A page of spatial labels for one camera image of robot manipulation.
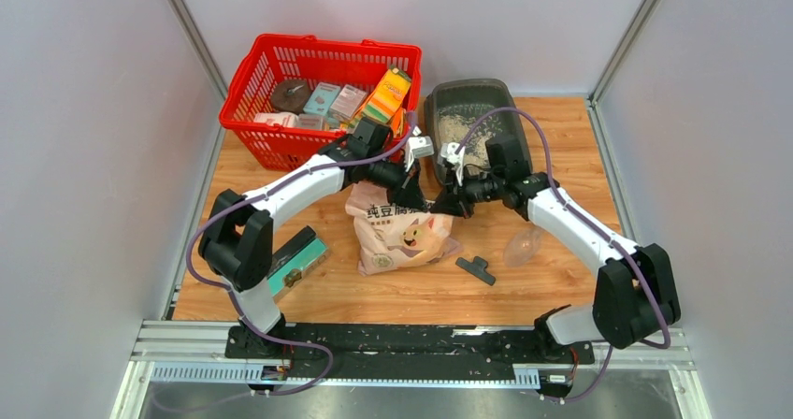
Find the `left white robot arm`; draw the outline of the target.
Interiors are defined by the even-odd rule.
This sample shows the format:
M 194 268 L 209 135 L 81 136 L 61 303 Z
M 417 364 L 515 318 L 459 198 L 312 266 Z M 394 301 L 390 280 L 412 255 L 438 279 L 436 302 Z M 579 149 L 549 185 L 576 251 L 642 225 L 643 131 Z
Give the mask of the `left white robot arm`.
M 286 342 L 268 283 L 274 234 L 284 223 L 360 181 L 384 188 L 391 204 L 425 210 L 418 161 L 432 155 L 434 146 L 418 132 L 416 114 L 409 113 L 408 119 L 402 139 L 389 126 L 364 119 L 280 179 L 245 194 L 220 193 L 209 219 L 191 238 L 189 251 L 197 251 L 219 276 L 216 286 L 229 294 L 252 331 L 250 345 L 264 358 L 280 354 Z

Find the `clear plastic scoop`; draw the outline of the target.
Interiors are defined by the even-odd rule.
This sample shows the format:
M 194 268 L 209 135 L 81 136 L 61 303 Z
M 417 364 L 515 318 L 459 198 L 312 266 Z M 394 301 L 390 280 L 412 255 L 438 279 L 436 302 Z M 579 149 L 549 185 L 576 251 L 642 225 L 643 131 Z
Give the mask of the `clear plastic scoop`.
M 528 263 L 540 250 L 542 231 L 535 226 L 517 233 L 505 246 L 502 259 L 507 267 L 520 267 Z

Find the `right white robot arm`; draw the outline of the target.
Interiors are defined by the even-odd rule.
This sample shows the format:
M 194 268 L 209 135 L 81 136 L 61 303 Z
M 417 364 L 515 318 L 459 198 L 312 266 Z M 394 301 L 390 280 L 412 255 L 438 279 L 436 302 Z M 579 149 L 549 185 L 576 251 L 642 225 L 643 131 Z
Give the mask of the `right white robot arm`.
M 486 150 L 489 167 L 473 176 L 465 169 L 462 145 L 441 146 L 438 160 L 446 175 L 432 212 L 468 218 L 476 204 L 499 200 L 565 245 L 596 278 L 591 305 L 563 306 L 536 319 L 537 356 L 555 362 L 573 343 L 606 341 L 625 349 L 657 331 L 667 334 L 682 314 L 668 253 L 613 232 L 553 178 L 531 172 L 517 138 L 492 137 Z

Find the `pink cat litter bag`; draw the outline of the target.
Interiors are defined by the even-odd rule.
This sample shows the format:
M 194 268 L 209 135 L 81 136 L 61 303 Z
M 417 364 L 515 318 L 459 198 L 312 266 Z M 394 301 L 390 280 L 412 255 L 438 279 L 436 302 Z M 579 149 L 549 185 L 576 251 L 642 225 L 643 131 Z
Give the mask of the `pink cat litter bag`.
M 390 204 L 386 191 L 368 182 L 353 186 L 345 211 L 353 218 L 363 276 L 436 264 L 463 249 L 451 236 L 452 216 Z

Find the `black bag clip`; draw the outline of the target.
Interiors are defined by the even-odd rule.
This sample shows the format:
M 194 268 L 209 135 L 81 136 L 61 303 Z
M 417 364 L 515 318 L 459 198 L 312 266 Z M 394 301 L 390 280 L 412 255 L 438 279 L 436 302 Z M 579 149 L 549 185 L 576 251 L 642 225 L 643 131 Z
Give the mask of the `black bag clip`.
M 455 264 L 489 286 L 493 286 L 497 280 L 496 277 L 488 271 L 489 263 L 480 256 L 474 256 L 471 260 L 458 257 Z

